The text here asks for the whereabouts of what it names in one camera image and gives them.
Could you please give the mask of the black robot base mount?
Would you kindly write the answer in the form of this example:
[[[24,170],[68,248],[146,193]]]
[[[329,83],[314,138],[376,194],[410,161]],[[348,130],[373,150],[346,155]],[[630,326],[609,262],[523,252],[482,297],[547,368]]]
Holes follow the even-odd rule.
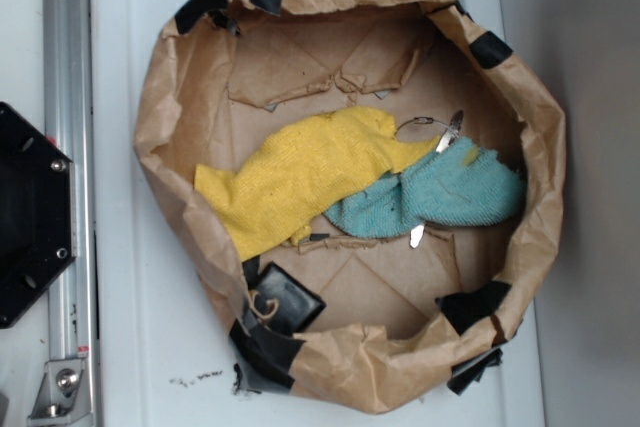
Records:
[[[1,104],[1,327],[9,329],[74,260],[71,167]]]

